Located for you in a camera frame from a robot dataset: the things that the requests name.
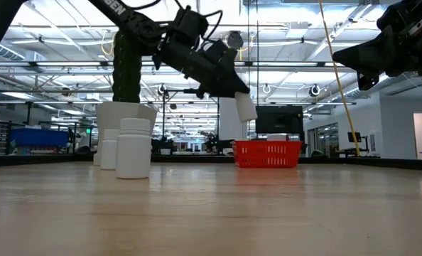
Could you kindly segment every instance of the white container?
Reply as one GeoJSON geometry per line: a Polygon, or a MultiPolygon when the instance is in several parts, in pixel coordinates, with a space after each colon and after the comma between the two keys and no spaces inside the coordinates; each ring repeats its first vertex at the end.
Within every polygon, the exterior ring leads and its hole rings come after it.
{"type": "Polygon", "coordinates": [[[115,170],[117,168],[118,136],[118,129],[104,130],[104,140],[102,141],[102,155],[100,160],[101,170],[115,170]]]}
{"type": "Polygon", "coordinates": [[[148,178],[151,169],[151,122],[121,119],[118,136],[117,178],[148,178]]]}
{"type": "Polygon", "coordinates": [[[255,104],[250,94],[236,92],[234,99],[237,102],[238,116],[241,123],[257,119],[255,104]]]}
{"type": "Polygon", "coordinates": [[[97,152],[102,153],[104,130],[119,129],[123,118],[142,118],[151,120],[151,133],[156,122],[157,110],[148,105],[128,102],[103,102],[96,107],[99,124],[99,143],[97,152]]]}
{"type": "Polygon", "coordinates": [[[161,155],[170,156],[171,149],[161,149],[161,155]]]}
{"type": "Polygon", "coordinates": [[[93,160],[92,163],[94,164],[94,166],[100,166],[100,154],[99,153],[94,154],[92,160],[93,160]]]}

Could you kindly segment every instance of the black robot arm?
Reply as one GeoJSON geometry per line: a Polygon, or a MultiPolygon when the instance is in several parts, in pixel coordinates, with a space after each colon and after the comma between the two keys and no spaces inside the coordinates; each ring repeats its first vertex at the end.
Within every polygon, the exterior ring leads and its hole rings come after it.
{"type": "MultiPolygon", "coordinates": [[[[249,93],[234,70],[237,51],[228,48],[221,40],[210,41],[208,49],[200,47],[209,26],[207,17],[190,6],[180,6],[175,20],[158,23],[135,11],[122,0],[89,0],[106,17],[113,21],[134,45],[141,47],[143,55],[152,55],[156,69],[161,63],[200,83],[197,96],[205,93],[212,97],[234,97],[236,92],[249,93]]],[[[157,4],[154,1],[148,6],[157,4]]]]}
{"type": "Polygon", "coordinates": [[[422,75],[422,0],[392,4],[377,21],[382,31],[374,40],[338,51],[332,57],[358,72],[360,90],[404,72],[422,75]]]}

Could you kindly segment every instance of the yellow cable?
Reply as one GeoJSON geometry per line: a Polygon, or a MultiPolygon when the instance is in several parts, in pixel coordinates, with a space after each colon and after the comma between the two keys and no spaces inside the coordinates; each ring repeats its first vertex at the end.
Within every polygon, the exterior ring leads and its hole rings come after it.
{"type": "MultiPolygon", "coordinates": [[[[328,42],[328,48],[330,49],[330,54],[332,58],[332,55],[334,53],[332,52],[330,33],[328,32],[328,26],[326,25],[326,21],[325,21],[325,12],[323,11],[323,0],[318,0],[318,3],[320,4],[320,12],[322,14],[323,25],[325,26],[325,32],[326,32],[326,41],[328,42]]],[[[358,141],[356,139],[355,129],[353,128],[352,117],[350,116],[350,111],[348,110],[347,100],[345,99],[344,90],[342,89],[342,84],[340,83],[339,73],[337,72],[337,65],[334,60],[332,60],[332,65],[334,66],[334,72],[336,74],[336,82],[337,82],[337,85],[339,85],[340,96],[342,97],[342,102],[344,102],[345,112],[347,113],[347,119],[350,124],[350,129],[352,130],[353,140],[355,141],[356,154],[357,156],[361,156],[361,152],[359,152],[358,141]]]]}
{"type": "Polygon", "coordinates": [[[106,32],[106,31],[104,31],[104,35],[102,36],[102,43],[100,44],[100,48],[102,49],[102,52],[103,52],[105,55],[110,56],[111,54],[113,54],[113,48],[114,48],[114,38],[115,38],[116,34],[114,34],[114,35],[113,35],[113,39],[112,39],[112,47],[110,48],[110,52],[109,52],[109,53],[108,53],[108,52],[105,50],[105,48],[104,48],[105,34],[107,34],[107,32],[106,32]]]}
{"type": "Polygon", "coordinates": [[[246,51],[249,49],[249,47],[251,46],[251,44],[254,43],[254,36],[251,36],[251,42],[249,43],[249,45],[247,46],[247,48],[245,49],[239,49],[239,61],[242,61],[242,52],[246,51]]]}

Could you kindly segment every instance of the pillar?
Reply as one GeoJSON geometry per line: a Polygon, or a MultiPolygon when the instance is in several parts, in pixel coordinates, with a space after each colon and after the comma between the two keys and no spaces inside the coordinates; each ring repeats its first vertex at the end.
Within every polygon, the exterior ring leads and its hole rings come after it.
{"type": "Polygon", "coordinates": [[[247,122],[241,123],[235,99],[220,98],[219,138],[247,140],[247,122]]]}

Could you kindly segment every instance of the white bottle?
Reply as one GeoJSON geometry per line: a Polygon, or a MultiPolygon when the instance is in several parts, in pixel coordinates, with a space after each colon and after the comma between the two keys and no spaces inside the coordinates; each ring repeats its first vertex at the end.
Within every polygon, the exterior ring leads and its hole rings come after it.
{"type": "Polygon", "coordinates": [[[255,104],[250,94],[236,92],[234,99],[237,102],[238,116],[241,123],[257,119],[255,104]]]}
{"type": "Polygon", "coordinates": [[[102,153],[100,160],[101,170],[115,170],[117,168],[119,130],[104,130],[104,140],[102,140],[102,153]]]}
{"type": "Polygon", "coordinates": [[[151,168],[151,122],[121,119],[118,136],[117,178],[148,178],[151,168]]]}
{"type": "Polygon", "coordinates": [[[94,154],[92,162],[94,166],[100,166],[100,153],[94,154]]]}

